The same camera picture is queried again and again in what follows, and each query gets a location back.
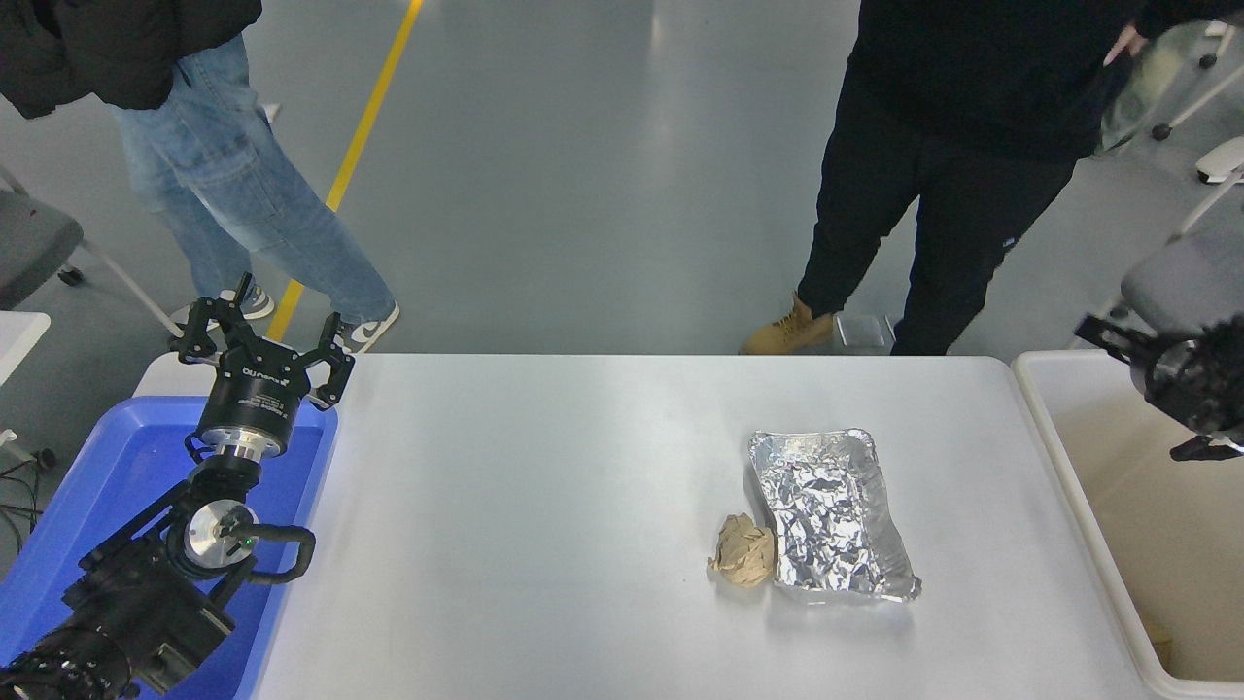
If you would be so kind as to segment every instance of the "tan work boot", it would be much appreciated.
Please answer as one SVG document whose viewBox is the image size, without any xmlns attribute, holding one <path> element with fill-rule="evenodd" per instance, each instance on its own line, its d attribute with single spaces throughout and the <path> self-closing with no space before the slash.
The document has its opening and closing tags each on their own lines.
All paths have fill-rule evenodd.
<svg viewBox="0 0 1244 700">
<path fill-rule="evenodd" d="M 812 310 L 795 295 L 795 305 L 781 320 L 756 332 L 739 348 L 740 356 L 790 356 L 800 347 L 833 339 L 833 313 L 812 317 Z"/>
</svg>

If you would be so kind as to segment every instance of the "white plastic bin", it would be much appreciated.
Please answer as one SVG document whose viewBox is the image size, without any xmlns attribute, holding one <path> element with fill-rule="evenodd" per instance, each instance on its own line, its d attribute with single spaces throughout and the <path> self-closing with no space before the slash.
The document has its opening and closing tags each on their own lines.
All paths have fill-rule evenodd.
<svg viewBox="0 0 1244 700">
<path fill-rule="evenodd" d="M 1244 459 L 1172 461 L 1192 434 L 1098 349 L 1013 369 L 1141 675 L 1167 698 L 1244 698 Z M 1137 610 L 1171 632 L 1172 673 Z"/>
</svg>

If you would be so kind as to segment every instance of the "person's hand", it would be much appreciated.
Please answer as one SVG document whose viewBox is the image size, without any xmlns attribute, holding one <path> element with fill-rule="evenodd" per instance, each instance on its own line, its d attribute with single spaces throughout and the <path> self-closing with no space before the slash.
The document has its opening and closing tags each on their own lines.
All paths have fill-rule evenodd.
<svg viewBox="0 0 1244 700">
<path fill-rule="evenodd" d="M 1106 53 L 1106 60 L 1102 61 L 1101 65 L 1108 66 L 1112 62 L 1115 62 L 1115 58 L 1117 58 L 1118 55 L 1123 52 L 1123 48 L 1127 48 L 1128 55 L 1131 55 L 1135 58 L 1136 55 L 1141 52 L 1141 48 L 1144 48 L 1144 45 L 1148 42 L 1149 42 L 1148 39 L 1144 39 L 1143 36 L 1140 35 L 1140 32 L 1136 31 L 1136 25 L 1128 24 L 1127 26 L 1123 27 L 1123 31 L 1118 35 L 1118 39 L 1115 41 L 1115 45 L 1110 47 L 1110 52 Z"/>
</svg>

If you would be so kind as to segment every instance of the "robotic arm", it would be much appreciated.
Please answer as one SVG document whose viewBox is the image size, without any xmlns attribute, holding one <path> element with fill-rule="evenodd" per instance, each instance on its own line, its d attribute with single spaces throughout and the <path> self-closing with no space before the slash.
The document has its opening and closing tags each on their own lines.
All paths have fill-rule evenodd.
<svg viewBox="0 0 1244 700">
<path fill-rule="evenodd" d="M 1122 292 L 1154 332 L 1086 316 L 1076 334 L 1131 366 L 1144 400 L 1197 434 L 1172 459 L 1244 455 L 1244 235 L 1181 237 L 1133 267 Z"/>
<path fill-rule="evenodd" d="M 234 298 L 245 298 L 249 285 L 245 275 Z M 209 318 L 224 332 L 223 353 L 208 336 Z M 0 700 L 134 698 L 136 679 L 163 695 L 233 633 L 225 606 L 244 583 L 282 584 L 307 571 L 315 536 L 260 523 L 246 494 L 259 484 L 260 460 L 285 453 L 302 398 L 320 410 L 341 399 L 353 358 L 333 341 L 338 321 L 328 316 L 318 344 L 299 354 L 256 336 L 233 301 L 194 303 L 174 349 L 183 363 L 216 367 L 199 425 L 185 440 L 197 466 L 82 558 L 86 574 L 62 598 L 72 614 L 0 669 Z M 306 371 L 318 363 L 331 372 L 312 388 Z M 260 540 L 297 543 L 295 564 L 256 571 Z M 214 579 L 209 593 L 194 586 Z"/>
</svg>

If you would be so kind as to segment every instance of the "crumpled aluminum foil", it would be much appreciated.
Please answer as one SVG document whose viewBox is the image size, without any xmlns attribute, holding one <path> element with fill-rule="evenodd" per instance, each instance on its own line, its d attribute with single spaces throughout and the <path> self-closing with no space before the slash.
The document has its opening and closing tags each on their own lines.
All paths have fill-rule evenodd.
<svg viewBox="0 0 1244 700">
<path fill-rule="evenodd" d="M 779 584 L 810 603 L 919 596 L 871 435 L 756 433 L 750 453 L 778 533 Z"/>
</svg>

